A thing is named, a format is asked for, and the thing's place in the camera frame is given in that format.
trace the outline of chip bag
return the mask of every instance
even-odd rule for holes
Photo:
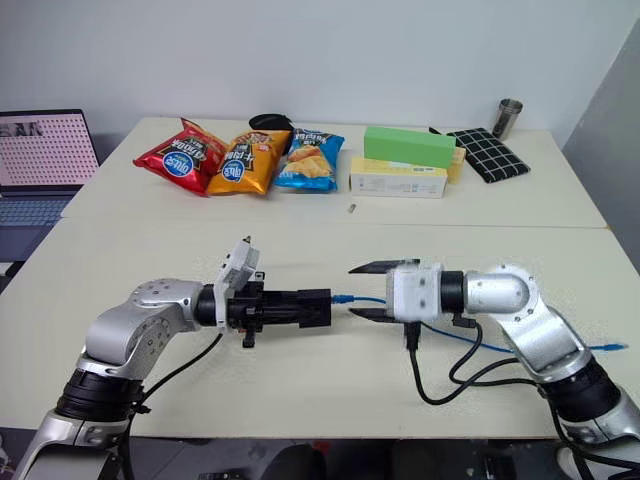
[[[236,137],[207,191],[211,194],[267,193],[273,171],[290,133],[281,130],[252,130]]]
[[[287,163],[276,178],[276,185],[312,190],[336,189],[336,166],[343,137],[315,130],[296,128]]]
[[[133,161],[182,188],[207,196],[207,185],[218,171],[227,144],[189,120],[183,130]]]

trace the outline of metal cup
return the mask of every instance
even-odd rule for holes
[[[498,106],[498,116],[496,124],[491,132],[494,137],[504,140],[509,135],[511,127],[518,118],[518,114],[522,111],[522,103],[512,98],[503,98]]]

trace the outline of orange chip bag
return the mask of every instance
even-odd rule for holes
[[[289,131],[252,130],[236,137],[207,192],[267,193],[271,177],[289,139]]]

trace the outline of laptop screen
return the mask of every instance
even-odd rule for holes
[[[97,169],[81,110],[0,112],[3,192],[78,190]]]

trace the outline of white table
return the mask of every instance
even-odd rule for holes
[[[153,203],[144,208],[153,208]],[[606,229],[305,225],[134,218],[63,219],[0,296],[0,425],[38,426],[73,371],[95,317],[139,283],[164,276],[211,281],[225,252],[251,234],[267,288],[331,287],[383,295],[382,276],[347,275],[375,259],[423,257],[450,269],[526,266],[544,297],[589,343],[631,348],[598,354],[612,378],[640,400],[640,280]],[[206,359],[149,402],[134,433],[219,437],[543,437],[553,428],[544,401],[526,386],[470,389],[430,407],[418,398],[395,325],[334,307],[330,329],[266,327],[254,350],[228,335]],[[495,326],[486,340],[499,343]],[[147,385],[204,348],[214,330],[182,334],[167,347]],[[419,352],[427,391],[451,390],[446,371],[468,348],[438,335]],[[481,351],[465,369],[502,358]],[[518,366],[507,373],[524,374]]]
[[[248,129],[245,121],[196,120],[225,141]],[[295,221],[317,224],[484,225],[604,227],[605,222],[546,131],[512,132],[506,144],[531,172],[486,184],[469,165],[442,199],[352,196],[349,166],[363,154],[365,126],[299,124],[343,135],[339,191],[295,194],[272,188],[266,197],[230,195],[203,199],[132,165],[132,160],[181,130],[175,118],[141,120],[94,178],[65,209],[65,217],[192,218],[200,220]],[[353,213],[349,206],[356,204]]]

